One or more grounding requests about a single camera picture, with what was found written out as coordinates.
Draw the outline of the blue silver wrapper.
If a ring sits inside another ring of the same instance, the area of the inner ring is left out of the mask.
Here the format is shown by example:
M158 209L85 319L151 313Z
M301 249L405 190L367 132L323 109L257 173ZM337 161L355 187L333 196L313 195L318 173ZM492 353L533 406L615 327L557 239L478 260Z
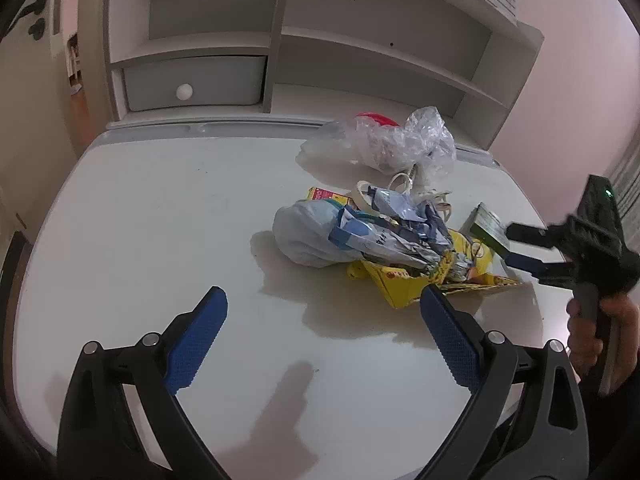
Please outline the blue silver wrapper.
M432 270L454 242L446 223L430 200L415 203L410 196L371 184L376 214L346 205L329 239L336 246L360 252L363 258L417 271Z

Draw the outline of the clear plastic bag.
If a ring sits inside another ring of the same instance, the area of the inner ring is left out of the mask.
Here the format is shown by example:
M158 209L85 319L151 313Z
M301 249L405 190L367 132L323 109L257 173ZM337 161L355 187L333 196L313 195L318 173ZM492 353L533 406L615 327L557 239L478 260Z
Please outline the clear plastic bag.
M334 164L360 164L393 176L414 166L434 182L450 174L457 161L454 137L434 106L415 110L398 126L369 115L334 120L300 147L308 158Z

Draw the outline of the light blue bag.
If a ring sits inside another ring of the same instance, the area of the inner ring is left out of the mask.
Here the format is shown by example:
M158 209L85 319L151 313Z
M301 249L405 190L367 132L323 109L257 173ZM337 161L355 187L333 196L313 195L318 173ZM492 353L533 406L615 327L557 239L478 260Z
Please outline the light blue bag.
M278 209L271 231L280 252L294 263L317 269L360 260L360 252L329 239L342 209L335 200L299 200Z

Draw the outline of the green black small box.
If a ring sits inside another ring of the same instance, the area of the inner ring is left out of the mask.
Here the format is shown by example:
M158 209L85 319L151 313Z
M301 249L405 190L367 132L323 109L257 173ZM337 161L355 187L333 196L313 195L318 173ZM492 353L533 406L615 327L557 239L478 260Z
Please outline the green black small box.
M506 228L498 216L484 203L479 203L471 214L469 232L501 258L510 252L510 242L506 238Z

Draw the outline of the yellow snack package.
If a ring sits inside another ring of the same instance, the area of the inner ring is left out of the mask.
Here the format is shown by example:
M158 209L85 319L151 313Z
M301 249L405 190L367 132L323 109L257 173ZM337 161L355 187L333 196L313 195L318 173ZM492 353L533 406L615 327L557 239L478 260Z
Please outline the yellow snack package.
M352 280L370 278L394 309L418 302L428 285L435 285L445 296L450 296L468 292L491 295L522 284L518 278L490 272L496 254L481 240L455 230L449 234L454 248L446 252L432 270L407 270L361 260L349 263L347 275Z

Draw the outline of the white masking tape roll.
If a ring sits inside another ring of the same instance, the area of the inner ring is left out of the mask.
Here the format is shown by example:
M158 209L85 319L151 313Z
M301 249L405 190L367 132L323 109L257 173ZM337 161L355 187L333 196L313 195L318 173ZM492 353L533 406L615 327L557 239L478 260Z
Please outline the white masking tape roll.
M372 207L372 197L369 195L370 183L368 181L358 181L350 191L349 195L355 206L368 214L376 214Z

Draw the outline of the red round lid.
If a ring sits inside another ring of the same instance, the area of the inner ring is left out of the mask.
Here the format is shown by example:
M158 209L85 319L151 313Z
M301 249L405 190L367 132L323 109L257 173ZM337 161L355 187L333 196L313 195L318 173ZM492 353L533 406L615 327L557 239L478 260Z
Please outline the red round lid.
M377 127L399 127L398 122L395 122L392 118L386 117L378 113L360 113L355 117L357 122L362 122L370 126Z

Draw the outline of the red yellow small box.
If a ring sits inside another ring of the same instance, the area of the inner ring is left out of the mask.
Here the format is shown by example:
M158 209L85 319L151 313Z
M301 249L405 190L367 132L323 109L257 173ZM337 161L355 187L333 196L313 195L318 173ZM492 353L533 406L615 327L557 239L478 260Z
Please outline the red yellow small box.
M307 200L333 200L335 203L338 203L341 206L352 204L352 200L349 196L329 191L325 188L318 188L318 186L313 186L309 189Z

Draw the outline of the grey drawer with white knob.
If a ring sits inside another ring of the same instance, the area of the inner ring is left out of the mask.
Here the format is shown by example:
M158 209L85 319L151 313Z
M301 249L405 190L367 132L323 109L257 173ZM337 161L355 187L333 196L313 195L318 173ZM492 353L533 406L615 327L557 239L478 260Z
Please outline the grey drawer with white knob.
M251 106L262 100L263 56L173 58L122 70L133 112L180 106Z

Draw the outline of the white desk hutch shelf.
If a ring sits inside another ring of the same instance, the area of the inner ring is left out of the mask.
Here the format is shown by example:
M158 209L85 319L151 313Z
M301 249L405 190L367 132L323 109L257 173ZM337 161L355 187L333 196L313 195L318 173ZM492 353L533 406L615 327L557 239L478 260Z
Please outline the white desk hutch shelf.
M516 16L517 1L103 0L112 123L321 125L434 106L457 144L485 151L544 43ZM238 55L266 59L256 105L128 107L128 66Z

